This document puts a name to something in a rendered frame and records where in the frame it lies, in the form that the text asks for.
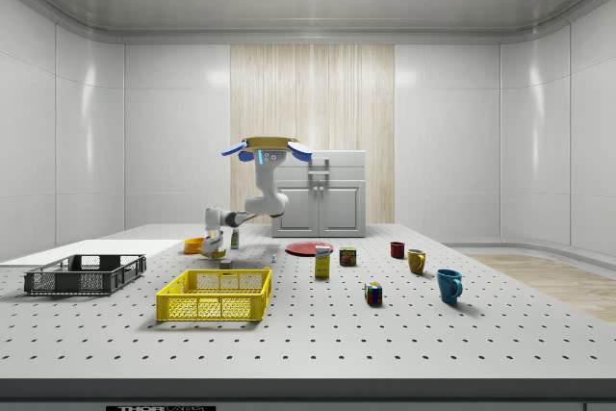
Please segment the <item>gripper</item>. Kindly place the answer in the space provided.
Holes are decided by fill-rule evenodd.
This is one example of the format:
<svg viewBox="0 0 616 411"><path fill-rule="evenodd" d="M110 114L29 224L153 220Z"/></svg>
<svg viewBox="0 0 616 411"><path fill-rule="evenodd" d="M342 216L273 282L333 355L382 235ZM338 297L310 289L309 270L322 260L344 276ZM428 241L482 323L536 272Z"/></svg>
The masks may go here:
<svg viewBox="0 0 616 411"><path fill-rule="evenodd" d="M211 253L218 249L222 249L222 245L223 245L223 234L222 233L219 233L215 238L212 236L208 236L204 239L201 254L206 257L211 257Z"/></svg>

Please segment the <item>yellow basket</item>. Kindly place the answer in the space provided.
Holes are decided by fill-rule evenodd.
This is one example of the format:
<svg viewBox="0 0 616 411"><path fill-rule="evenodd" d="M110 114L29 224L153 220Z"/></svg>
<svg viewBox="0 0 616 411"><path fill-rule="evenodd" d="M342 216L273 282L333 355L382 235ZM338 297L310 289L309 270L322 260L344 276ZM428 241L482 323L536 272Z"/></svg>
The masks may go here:
<svg viewBox="0 0 616 411"><path fill-rule="evenodd" d="M159 321L260 321L271 269L186 270L156 294Z"/></svg>

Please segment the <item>red plate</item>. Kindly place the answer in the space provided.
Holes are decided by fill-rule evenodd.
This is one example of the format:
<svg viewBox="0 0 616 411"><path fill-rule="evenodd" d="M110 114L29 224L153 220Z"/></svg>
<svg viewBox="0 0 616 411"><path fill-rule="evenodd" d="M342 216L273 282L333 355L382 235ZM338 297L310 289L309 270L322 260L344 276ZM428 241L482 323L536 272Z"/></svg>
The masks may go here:
<svg viewBox="0 0 616 411"><path fill-rule="evenodd" d="M315 257L316 248L322 246L328 249L328 252L333 250L333 245L323 242L295 242L288 244L285 252L299 257Z"/></svg>

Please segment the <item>yellow and white box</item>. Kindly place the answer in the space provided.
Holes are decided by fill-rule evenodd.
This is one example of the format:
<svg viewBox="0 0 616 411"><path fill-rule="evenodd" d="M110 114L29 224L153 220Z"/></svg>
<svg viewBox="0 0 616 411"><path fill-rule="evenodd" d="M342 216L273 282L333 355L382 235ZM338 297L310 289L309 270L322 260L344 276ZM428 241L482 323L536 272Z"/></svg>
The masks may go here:
<svg viewBox="0 0 616 411"><path fill-rule="evenodd" d="M315 276L317 278L329 277L331 252L332 247L329 244L315 246Z"/></svg>

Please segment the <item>white cabinet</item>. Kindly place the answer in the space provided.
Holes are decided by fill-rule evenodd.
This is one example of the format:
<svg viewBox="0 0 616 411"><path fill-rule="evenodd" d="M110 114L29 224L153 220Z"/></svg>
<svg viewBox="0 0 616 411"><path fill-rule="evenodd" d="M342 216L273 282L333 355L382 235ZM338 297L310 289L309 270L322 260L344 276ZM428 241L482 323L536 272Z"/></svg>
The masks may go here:
<svg viewBox="0 0 616 411"><path fill-rule="evenodd" d="M366 234L364 150L317 150L302 162L289 155L274 172L288 196L271 223L274 237L363 237Z"/></svg>

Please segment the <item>white board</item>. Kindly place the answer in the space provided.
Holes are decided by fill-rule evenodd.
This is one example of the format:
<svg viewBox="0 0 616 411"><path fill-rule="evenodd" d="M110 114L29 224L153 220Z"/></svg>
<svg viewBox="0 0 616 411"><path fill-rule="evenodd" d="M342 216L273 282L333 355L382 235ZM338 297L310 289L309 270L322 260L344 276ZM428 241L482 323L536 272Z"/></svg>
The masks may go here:
<svg viewBox="0 0 616 411"><path fill-rule="evenodd" d="M180 240L85 240L0 263L0 267L39 267L75 255L155 255Z"/></svg>

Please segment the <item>dark grey basket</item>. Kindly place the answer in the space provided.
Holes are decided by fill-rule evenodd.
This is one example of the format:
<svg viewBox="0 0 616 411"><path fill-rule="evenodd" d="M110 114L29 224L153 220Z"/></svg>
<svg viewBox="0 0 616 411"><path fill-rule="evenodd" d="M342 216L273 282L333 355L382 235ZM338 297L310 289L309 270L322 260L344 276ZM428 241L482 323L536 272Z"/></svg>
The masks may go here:
<svg viewBox="0 0 616 411"><path fill-rule="evenodd" d="M74 254L28 270L29 295L110 295L146 270L144 254Z"/></svg>

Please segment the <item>blue mug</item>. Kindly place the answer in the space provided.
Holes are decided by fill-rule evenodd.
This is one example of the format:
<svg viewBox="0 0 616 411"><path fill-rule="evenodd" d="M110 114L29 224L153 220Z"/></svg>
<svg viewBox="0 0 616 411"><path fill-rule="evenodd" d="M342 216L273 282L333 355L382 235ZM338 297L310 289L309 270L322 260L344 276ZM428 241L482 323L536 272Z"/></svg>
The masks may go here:
<svg viewBox="0 0 616 411"><path fill-rule="evenodd" d="M462 295L462 275L456 270L440 269L437 271L437 282L441 299L446 304L455 304Z"/></svg>

